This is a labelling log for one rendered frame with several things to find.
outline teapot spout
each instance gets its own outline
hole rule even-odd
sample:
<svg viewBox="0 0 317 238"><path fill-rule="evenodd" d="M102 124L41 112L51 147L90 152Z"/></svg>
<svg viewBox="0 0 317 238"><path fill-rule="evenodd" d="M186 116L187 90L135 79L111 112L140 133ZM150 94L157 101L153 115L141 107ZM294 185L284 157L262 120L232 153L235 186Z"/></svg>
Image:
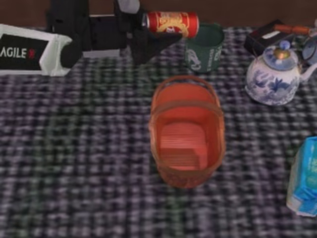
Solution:
<svg viewBox="0 0 317 238"><path fill-rule="evenodd" d="M311 65L305 73L301 74L301 81L302 82L307 82L308 79L310 78L310 76L312 75L312 73L315 71L315 69L317 68L317 63L314 63L313 65Z"/></svg>

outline green cup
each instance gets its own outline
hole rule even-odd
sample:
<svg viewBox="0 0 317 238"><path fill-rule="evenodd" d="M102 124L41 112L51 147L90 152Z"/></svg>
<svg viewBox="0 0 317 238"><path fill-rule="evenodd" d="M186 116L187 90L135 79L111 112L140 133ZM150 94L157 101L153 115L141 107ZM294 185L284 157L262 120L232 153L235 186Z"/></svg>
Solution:
<svg viewBox="0 0 317 238"><path fill-rule="evenodd" d="M195 72L207 73L219 65L224 32L217 24L202 23L195 38L186 39L185 61Z"/></svg>

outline checkered tablecloth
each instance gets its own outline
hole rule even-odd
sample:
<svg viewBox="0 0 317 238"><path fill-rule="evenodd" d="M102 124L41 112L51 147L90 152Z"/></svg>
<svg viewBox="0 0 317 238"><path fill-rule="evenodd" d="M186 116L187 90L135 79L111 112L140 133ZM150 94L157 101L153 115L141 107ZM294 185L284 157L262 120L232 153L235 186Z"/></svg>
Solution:
<svg viewBox="0 0 317 238"><path fill-rule="evenodd" d="M227 28L218 70L200 75L225 114L227 150L203 185L165 184L150 152L151 97L192 74L184 43L148 64L81 59L66 77L0 77L0 238L315 238L286 206L290 162L317 134L317 72L286 106L244 91L250 28Z"/></svg>

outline red soda can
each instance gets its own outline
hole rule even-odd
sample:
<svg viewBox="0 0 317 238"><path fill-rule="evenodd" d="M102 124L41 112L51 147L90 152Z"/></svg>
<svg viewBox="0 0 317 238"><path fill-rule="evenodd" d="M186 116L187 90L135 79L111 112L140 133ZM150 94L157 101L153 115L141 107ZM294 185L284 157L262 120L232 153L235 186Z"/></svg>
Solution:
<svg viewBox="0 0 317 238"><path fill-rule="evenodd" d="M144 15L143 25L151 32L175 32L193 38L199 30L199 18L194 12L152 11Z"/></svg>

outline orange plastic basket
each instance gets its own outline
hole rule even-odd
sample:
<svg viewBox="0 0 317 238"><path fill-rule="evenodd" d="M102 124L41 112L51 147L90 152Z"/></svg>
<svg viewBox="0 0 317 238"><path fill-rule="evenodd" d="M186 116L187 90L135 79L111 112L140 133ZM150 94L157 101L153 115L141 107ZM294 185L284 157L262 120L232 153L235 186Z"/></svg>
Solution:
<svg viewBox="0 0 317 238"><path fill-rule="evenodd" d="M149 130L158 171L171 186L198 186L221 164L223 113L215 91L200 78L175 76L156 89Z"/></svg>

